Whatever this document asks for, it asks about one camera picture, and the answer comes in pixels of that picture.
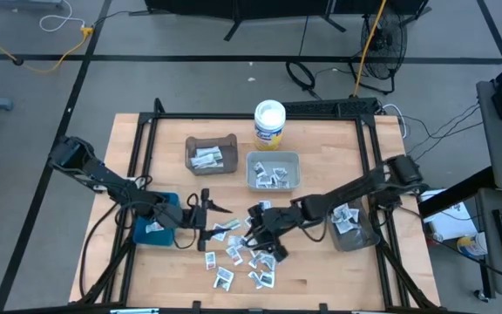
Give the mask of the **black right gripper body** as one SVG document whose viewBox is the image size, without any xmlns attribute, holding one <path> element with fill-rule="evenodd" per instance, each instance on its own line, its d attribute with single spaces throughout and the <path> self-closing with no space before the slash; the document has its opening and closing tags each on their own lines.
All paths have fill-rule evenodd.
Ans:
<svg viewBox="0 0 502 314">
<path fill-rule="evenodd" d="M 251 217 L 251 228 L 263 227 L 258 239 L 272 240 L 274 245 L 269 253 L 277 262 L 288 256 L 288 251 L 282 245 L 281 236 L 303 223 L 302 211 L 297 206 L 289 208 L 268 208 L 262 210 L 255 205 L 248 210 Z"/>
</svg>

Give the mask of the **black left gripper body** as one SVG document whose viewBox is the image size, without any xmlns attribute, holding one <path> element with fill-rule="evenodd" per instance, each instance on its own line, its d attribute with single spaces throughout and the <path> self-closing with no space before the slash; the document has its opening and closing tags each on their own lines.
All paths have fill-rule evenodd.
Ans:
<svg viewBox="0 0 502 314">
<path fill-rule="evenodd" d="M 207 230 L 207 211 L 209 206 L 209 189 L 203 188 L 200 195 L 193 193 L 187 197 L 188 209 L 183 210 L 182 227 L 199 232 L 197 250 L 206 250 L 204 231 Z"/>
</svg>

